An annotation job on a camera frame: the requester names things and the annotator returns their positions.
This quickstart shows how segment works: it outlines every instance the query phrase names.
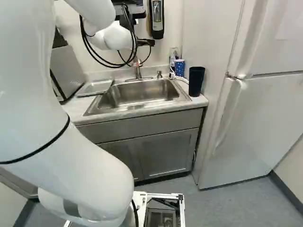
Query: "blue cup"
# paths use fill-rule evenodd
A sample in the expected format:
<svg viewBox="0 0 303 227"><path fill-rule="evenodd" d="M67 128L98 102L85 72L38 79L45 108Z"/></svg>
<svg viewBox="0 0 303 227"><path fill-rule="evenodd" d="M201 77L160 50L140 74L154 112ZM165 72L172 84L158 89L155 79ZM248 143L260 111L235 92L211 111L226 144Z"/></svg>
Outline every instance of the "blue cup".
<svg viewBox="0 0 303 227"><path fill-rule="evenodd" d="M175 61L175 73L176 76L184 77L185 60L178 59Z"/></svg>

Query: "stainless steel sink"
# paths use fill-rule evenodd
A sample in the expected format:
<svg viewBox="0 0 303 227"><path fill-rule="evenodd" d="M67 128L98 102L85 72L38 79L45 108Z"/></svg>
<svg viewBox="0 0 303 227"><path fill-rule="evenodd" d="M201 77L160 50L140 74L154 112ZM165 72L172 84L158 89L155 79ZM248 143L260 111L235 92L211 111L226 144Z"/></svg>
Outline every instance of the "stainless steel sink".
<svg viewBox="0 0 303 227"><path fill-rule="evenodd" d="M152 108L190 100L179 84L169 79L132 82L120 80L115 81L105 94L97 96L84 116Z"/></svg>

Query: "gray floor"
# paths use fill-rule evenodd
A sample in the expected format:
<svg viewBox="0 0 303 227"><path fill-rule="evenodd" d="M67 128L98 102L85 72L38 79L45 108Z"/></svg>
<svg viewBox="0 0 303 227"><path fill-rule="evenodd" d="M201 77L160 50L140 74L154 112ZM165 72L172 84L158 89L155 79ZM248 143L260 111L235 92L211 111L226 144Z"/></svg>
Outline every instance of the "gray floor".
<svg viewBox="0 0 303 227"><path fill-rule="evenodd" d="M192 176L136 187L183 193L187 227L302 227L303 217L268 179L200 192ZM64 220L37 205L26 227L62 227Z"/></svg>

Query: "gray countertop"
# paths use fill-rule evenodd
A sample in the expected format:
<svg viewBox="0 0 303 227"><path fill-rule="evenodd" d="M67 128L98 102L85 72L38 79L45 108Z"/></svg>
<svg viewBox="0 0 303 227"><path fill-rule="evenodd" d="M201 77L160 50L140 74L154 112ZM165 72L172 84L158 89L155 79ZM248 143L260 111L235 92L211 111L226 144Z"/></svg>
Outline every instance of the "gray countertop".
<svg viewBox="0 0 303 227"><path fill-rule="evenodd" d="M188 84L180 80L178 80L177 82L180 84L183 90L188 94ZM129 111L123 111L117 113L104 113L104 114L102 113L92 116L83 116L95 97L96 96L79 98L75 96L67 103L63 104L62 108L70 116L71 121L75 125L79 126L85 124L108 122L114 120L121 120L125 118L140 117L140 116L146 116L151 114L162 114L167 112L208 106L208 100L203 95L200 95L199 97L190 97L192 101L176 103L169 106L157 106L149 109L143 108L143 109L129 110Z"/></svg>

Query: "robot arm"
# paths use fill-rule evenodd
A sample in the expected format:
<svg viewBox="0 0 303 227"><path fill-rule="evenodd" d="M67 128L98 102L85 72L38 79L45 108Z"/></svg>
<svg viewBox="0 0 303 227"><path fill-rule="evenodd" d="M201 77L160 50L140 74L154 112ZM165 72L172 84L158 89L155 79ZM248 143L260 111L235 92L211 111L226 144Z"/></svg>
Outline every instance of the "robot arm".
<svg viewBox="0 0 303 227"><path fill-rule="evenodd" d="M110 0L67 2L86 19L87 32L114 21ZM1 9L0 20L9 24L0 23L0 166L37 185L53 213L86 226L120 226L133 176L81 135L53 93L53 1L10 0Z"/></svg>
<svg viewBox="0 0 303 227"><path fill-rule="evenodd" d="M83 16L85 33L94 46L101 50L121 50L132 47L129 30L115 21L116 10L111 0L65 1Z"/></svg>

